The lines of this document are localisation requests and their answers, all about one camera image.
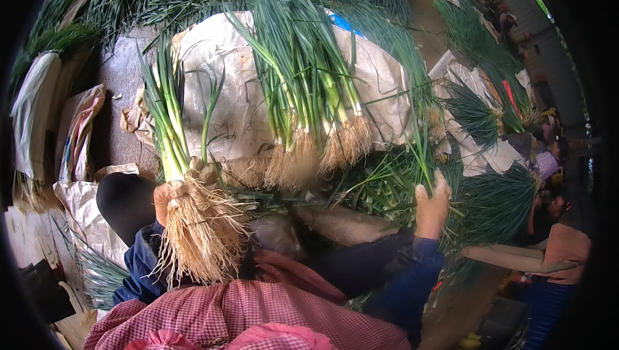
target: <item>brown paper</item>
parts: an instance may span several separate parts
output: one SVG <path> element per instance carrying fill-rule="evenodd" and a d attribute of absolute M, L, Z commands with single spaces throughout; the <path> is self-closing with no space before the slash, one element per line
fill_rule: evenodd
<path fill-rule="evenodd" d="M 127 133 L 134 133 L 139 141 L 154 147 L 151 128 L 155 126 L 155 120 L 146 108 L 143 94 L 144 86 L 142 85 L 135 92 L 133 106 L 122 109 L 120 128 Z"/>

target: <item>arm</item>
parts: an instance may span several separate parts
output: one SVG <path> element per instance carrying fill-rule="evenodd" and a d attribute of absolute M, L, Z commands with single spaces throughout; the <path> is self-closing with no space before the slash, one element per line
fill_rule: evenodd
<path fill-rule="evenodd" d="M 114 304 L 131 299 L 150 304 L 167 291 L 167 285 L 164 280 L 159 279 L 159 274 L 150 275 L 159 261 L 162 234 L 163 227 L 157 221 L 135 234 L 135 243 L 124 254 L 124 263 L 130 276 L 126 277 L 123 286 L 114 292 Z"/>
<path fill-rule="evenodd" d="M 542 204 L 542 198 L 540 196 L 535 196 L 535 201 L 533 202 L 533 206 L 531 206 L 531 211 L 529 212 L 529 219 L 527 220 L 527 234 L 533 234 L 533 220 L 535 218 L 535 211 Z"/>
<path fill-rule="evenodd" d="M 417 230 L 413 245 L 398 258 L 405 270 L 391 281 L 380 295 L 370 300 L 365 308 L 368 315 L 394 323 L 408 332 L 413 348 L 421 341 L 423 306 L 437 283 L 445 256 L 437 251 L 447 214 L 451 189 L 443 175 L 436 171 L 434 196 L 422 185 L 415 188 L 417 200 Z"/>
<path fill-rule="evenodd" d="M 437 240 L 415 238 L 412 250 L 406 255 L 410 260 L 408 267 L 364 308 L 366 314 L 406 330 L 413 349 L 421 342 L 423 306 L 445 261 L 437 246 Z"/>

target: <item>red object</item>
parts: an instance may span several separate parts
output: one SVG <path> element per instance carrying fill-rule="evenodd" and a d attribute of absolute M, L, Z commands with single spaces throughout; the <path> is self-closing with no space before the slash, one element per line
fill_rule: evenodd
<path fill-rule="evenodd" d="M 443 284 L 443 281 L 442 281 L 442 280 L 441 280 L 440 282 L 438 282 L 438 283 L 434 286 L 434 288 L 432 289 L 432 291 L 430 292 L 430 294 L 431 294 L 432 292 L 434 292 L 434 291 L 438 290 L 438 287 L 440 287 L 440 286 L 441 286 L 441 284 Z"/>
<path fill-rule="evenodd" d="M 546 77 L 546 74 L 544 72 L 538 72 L 535 74 L 535 76 L 533 76 L 533 81 L 534 83 L 547 82 L 548 78 Z"/>
<path fill-rule="evenodd" d="M 507 91 L 507 97 L 509 98 L 509 101 L 511 101 L 511 105 L 514 106 L 516 114 L 518 114 L 518 117 L 522 119 L 522 115 L 520 114 L 518 106 L 516 106 L 516 102 L 514 101 L 514 95 L 511 93 L 511 87 L 509 87 L 509 83 L 507 83 L 507 80 L 503 80 L 503 87 L 505 88 L 505 91 Z"/>
<path fill-rule="evenodd" d="M 148 349 L 222 349 L 224 344 L 240 349 L 244 346 L 233 345 L 248 344 L 264 331 L 264 322 L 277 323 L 267 328 L 278 335 L 252 349 L 324 350 L 324 337 L 337 349 L 410 349 L 406 331 L 398 326 L 337 307 L 347 303 L 346 296 L 305 265 L 266 250 L 256 251 L 254 259 L 259 281 L 181 286 L 149 305 L 138 299 L 118 304 L 92 327 L 84 350 L 144 344 Z M 290 346 L 300 345 L 300 337 L 316 346 Z"/>
<path fill-rule="evenodd" d="M 512 275 L 511 280 L 515 283 L 524 283 L 524 284 L 531 284 L 533 283 L 531 281 L 531 279 L 529 279 L 528 277 L 520 274 L 520 273 L 515 273 L 514 275 Z"/>

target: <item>concrete floor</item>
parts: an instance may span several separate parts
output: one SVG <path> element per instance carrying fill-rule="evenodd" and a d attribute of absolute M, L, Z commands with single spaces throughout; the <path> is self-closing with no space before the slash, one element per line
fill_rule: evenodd
<path fill-rule="evenodd" d="M 133 105 L 135 91 L 143 84 L 136 43 L 142 51 L 157 34 L 153 29 L 136 28 L 127 37 L 116 42 L 114 54 L 101 52 L 96 84 L 105 83 L 107 95 L 101 112 L 95 118 L 90 146 L 90 158 L 95 171 L 109 165 L 135 162 L 144 176 L 154 178 L 157 173 L 155 148 L 140 142 L 135 134 L 120 128 L 121 111 Z"/>
<path fill-rule="evenodd" d="M 509 270 L 484 264 L 474 284 L 442 288 L 437 306 L 423 314 L 418 350 L 457 349 L 457 343 L 475 326 L 498 292 Z"/>

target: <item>chive bundle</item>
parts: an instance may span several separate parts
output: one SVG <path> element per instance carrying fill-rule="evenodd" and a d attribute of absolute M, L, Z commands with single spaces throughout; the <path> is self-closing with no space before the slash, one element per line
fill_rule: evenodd
<path fill-rule="evenodd" d="M 481 176 L 463 178 L 459 245 L 509 242 L 527 221 L 537 189 L 535 177 L 517 162 L 504 174 L 490 169 Z"/>
<path fill-rule="evenodd" d="M 159 85 L 152 69 L 141 58 L 145 84 L 144 101 L 155 119 L 153 140 L 162 160 L 165 180 L 182 180 L 188 194 L 175 200 L 170 208 L 162 236 L 159 262 L 153 269 L 169 269 L 168 287 L 178 284 L 184 275 L 209 284 L 229 278 L 228 270 L 238 265 L 243 255 L 240 234 L 244 233 L 243 213 L 220 189 L 208 189 L 202 176 L 203 163 L 190 158 L 182 127 L 182 63 L 172 60 L 172 42 L 159 39 L 157 71 Z M 204 131 L 221 91 L 225 75 L 218 84 L 214 72 L 208 107 L 204 111 Z"/>
<path fill-rule="evenodd" d="M 447 82 L 445 89 L 451 98 L 445 99 L 445 106 L 456 122 L 475 140 L 484 151 L 496 144 L 499 138 L 500 114 L 463 85 Z"/>
<path fill-rule="evenodd" d="M 89 306 L 104 311 L 114 308 L 112 295 L 123 286 L 129 273 L 90 247 L 78 250 L 77 259 L 82 269 L 84 294 L 90 297 Z"/>

